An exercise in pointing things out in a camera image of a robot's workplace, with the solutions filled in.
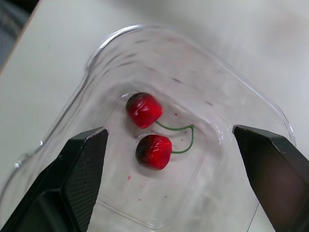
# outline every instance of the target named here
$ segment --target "red cherry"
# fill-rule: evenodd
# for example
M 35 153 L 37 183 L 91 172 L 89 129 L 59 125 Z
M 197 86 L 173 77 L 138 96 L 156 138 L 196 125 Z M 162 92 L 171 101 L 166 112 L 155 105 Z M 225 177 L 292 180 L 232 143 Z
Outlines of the red cherry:
M 140 128 L 147 128 L 162 115 L 162 106 L 149 93 L 136 93 L 126 103 L 126 111 Z
M 151 134 L 140 140 L 135 157 L 141 166 L 162 170 L 169 163 L 171 153 L 172 143 L 167 137 Z

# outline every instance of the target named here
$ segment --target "gray fabric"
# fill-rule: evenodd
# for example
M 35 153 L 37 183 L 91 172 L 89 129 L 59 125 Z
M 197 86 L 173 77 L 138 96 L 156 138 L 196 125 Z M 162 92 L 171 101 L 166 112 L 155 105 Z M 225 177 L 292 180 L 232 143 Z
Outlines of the gray fabric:
M 29 14 L 11 3 L 0 1 L 0 68 L 11 51 Z

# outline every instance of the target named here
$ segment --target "table surface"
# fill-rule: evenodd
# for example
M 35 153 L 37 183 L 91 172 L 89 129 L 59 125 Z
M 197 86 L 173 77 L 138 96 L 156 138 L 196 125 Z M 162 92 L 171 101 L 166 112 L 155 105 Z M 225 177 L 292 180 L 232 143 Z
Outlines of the table surface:
M 42 0 L 0 73 L 0 181 L 46 135 L 104 38 L 139 23 L 171 25 L 210 48 L 285 112 L 298 149 L 309 154 L 309 8 L 302 4 Z M 261 207 L 249 231 L 274 231 Z

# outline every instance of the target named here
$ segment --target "green stem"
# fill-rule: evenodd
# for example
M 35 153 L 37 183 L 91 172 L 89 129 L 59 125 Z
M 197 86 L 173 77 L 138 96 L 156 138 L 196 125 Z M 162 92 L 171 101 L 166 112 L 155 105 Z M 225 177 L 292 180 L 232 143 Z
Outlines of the green stem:
M 171 128 L 171 127 L 167 127 L 167 126 L 164 126 L 162 125 L 161 123 L 159 123 L 158 121 L 156 121 L 156 124 L 158 124 L 159 126 L 163 127 L 164 129 L 167 129 L 169 131 L 183 131 L 183 130 L 186 130 L 186 129 L 189 129 L 191 128 L 191 132 L 192 132 L 192 137 L 191 137 L 191 143 L 190 145 L 188 146 L 188 148 L 186 150 L 183 150 L 183 151 L 172 151 L 172 154 L 182 154 L 182 153 L 185 153 L 187 152 L 188 150 L 191 149 L 192 145 L 193 145 L 193 142 L 194 142 L 194 125 L 191 124 L 189 126 L 186 126 L 186 127 L 181 127 L 181 128 Z

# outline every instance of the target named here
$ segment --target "clear plastic container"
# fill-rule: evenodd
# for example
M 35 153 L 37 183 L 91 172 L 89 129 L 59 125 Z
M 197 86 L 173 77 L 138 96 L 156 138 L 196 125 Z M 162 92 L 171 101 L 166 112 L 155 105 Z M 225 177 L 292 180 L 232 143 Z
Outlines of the clear plastic container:
M 139 91 L 161 102 L 163 124 L 196 126 L 193 147 L 173 154 L 161 171 L 137 164 L 137 142 L 162 134 L 181 150 L 190 144 L 191 132 L 134 126 L 125 105 Z M 281 110 L 216 56 L 161 27 L 124 28 L 91 58 L 85 80 L 42 146 L 24 155 L 3 183 L 0 226 L 69 138 L 107 126 L 110 136 L 89 232 L 245 232 L 258 202 L 232 134 L 235 124 L 273 131 L 295 145 Z

